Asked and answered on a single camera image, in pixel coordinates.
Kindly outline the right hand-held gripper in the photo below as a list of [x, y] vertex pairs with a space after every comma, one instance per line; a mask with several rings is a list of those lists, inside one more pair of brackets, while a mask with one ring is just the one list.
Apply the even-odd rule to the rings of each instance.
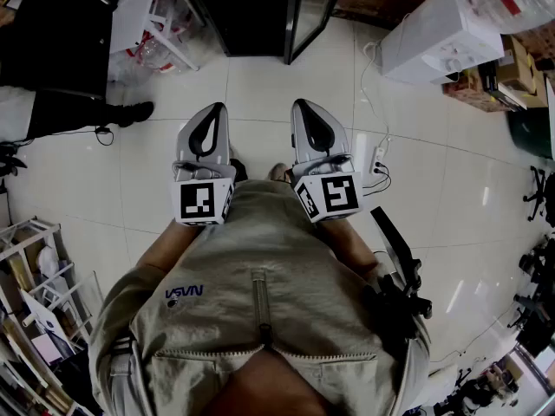
[[309, 220], [346, 218], [361, 211], [362, 175], [350, 154], [340, 154], [349, 151], [343, 125], [316, 103], [297, 99], [291, 127], [298, 163], [291, 169], [291, 187]]

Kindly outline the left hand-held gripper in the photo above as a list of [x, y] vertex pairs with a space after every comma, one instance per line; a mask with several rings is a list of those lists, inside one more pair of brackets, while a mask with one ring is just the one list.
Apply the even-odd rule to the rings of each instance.
[[[223, 224], [235, 190], [228, 113], [223, 102], [197, 112], [179, 131], [171, 184], [174, 218], [186, 226]], [[203, 160], [215, 164], [200, 164]]]

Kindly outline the person's right forearm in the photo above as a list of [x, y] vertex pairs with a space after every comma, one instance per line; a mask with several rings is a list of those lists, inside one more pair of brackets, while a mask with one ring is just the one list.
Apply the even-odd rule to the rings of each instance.
[[379, 262], [374, 252], [346, 218], [322, 221], [317, 224], [322, 240], [336, 259], [359, 277], [369, 279]]

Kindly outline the person's left forearm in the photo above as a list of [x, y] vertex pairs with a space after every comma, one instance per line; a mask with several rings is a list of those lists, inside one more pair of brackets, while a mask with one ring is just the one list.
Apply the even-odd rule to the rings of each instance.
[[172, 220], [139, 258], [137, 266], [154, 267], [167, 274], [202, 231], [201, 227], [186, 226]]

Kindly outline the white power strip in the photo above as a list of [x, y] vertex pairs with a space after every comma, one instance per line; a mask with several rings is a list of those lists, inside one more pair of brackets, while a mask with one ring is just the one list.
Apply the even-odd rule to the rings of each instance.
[[372, 154], [372, 159], [369, 167], [369, 173], [371, 175], [378, 175], [382, 173], [384, 156], [385, 156], [385, 149], [380, 146], [376, 146], [374, 148], [374, 152]]

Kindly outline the clear plastic bags red print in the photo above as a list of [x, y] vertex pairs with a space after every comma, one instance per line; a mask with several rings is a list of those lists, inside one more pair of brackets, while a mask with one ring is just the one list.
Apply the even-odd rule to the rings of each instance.
[[199, 65], [189, 56], [184, 28], [171, 29], [168, 37], [145, 31], [139, 46], [113, 53], [108, 60], [110, 81], [139, 81], [153, 74], [176, 74]]

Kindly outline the white water dispenser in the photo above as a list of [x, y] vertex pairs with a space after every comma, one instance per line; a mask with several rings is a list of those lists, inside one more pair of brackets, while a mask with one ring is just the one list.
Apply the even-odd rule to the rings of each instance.
[[466, 0], [425, 0], [381, 41], [381, 74], [410, 84], [438, 82], [504, 55], [501, 35]]

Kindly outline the low brown cardboard box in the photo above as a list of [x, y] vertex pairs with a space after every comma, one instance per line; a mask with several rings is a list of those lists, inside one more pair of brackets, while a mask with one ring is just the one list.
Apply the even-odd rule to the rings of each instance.
[[507, 112], [510, 110], [483, 89], [477, 67], [464, 70], [457, 81], [442, 84], [444, 95], [478, 108], [486, 113]]

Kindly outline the dark green bin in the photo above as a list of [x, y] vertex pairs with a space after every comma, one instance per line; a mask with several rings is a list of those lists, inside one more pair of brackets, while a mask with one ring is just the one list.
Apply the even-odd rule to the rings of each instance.
[[513, 144], [533, 156], [555, 160], [555, 124], [548, 108], [529, 108], [506, 114]]

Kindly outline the large brown cardboard box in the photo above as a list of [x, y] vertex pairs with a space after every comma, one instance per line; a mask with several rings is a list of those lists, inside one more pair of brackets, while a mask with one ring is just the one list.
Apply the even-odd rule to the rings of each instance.
[[501, 37], [504, 55], [496, 64], [497, 81], [514, 94], [525, 108], [548, 107], [545, 75], [514, 36]]

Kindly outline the black office chair base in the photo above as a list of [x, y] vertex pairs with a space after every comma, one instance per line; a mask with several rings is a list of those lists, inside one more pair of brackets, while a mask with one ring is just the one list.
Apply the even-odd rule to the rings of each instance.
[[524, 196], [522, 198], [524, 203], [534, 203], [532, 213], [527, 217], [528, 222], [532, 222], [536, 218], [539, 207], [545, 202], [545, 187], [547, 181], [547, 177], [543, 169], [530, 166], [530, 170], [532, 171], [535, 179], [536, 191], [532, 195]]

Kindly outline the clear water jug red label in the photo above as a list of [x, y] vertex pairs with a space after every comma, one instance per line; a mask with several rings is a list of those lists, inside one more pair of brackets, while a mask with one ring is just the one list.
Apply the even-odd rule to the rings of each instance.
[[535, 29], [555, 19], [555, 0], [466, 0], [477, 21], [500, 34]]

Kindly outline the black equipment pile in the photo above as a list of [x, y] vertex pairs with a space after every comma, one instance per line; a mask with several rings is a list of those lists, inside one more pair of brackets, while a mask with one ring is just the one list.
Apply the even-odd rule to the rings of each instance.
[[519, 268], [536, 289], [530, 296], [514, 295], [519, 317], [507, 327], [519, 329], [517, 343], [536, 357], [548, 346], [555, 348], [555, 233], [523, 255]]

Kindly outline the white frame rack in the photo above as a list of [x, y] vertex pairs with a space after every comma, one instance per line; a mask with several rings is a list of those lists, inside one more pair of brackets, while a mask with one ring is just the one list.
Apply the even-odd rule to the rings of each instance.
[[137, 48], [145, 31], [168, 37], [171, 29], [184, 28], [188, 46], [201, 26], [189, 0], [119, 0], [113, 14], [109, 54]]

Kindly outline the black bracket device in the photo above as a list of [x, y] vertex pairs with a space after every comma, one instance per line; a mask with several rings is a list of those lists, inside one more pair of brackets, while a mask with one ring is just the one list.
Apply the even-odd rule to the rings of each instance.
[[407, 242], [381, 207], [370, 215], [385, 244], [394, 271], [377, 276], [377, 285], [364, 290], [364, 304], [375, 319], [378, 334], [392, 341], [421, 338], [429, 340], [425, 321], [433, 305], [419, 296], [421, 260], [414, 257]]

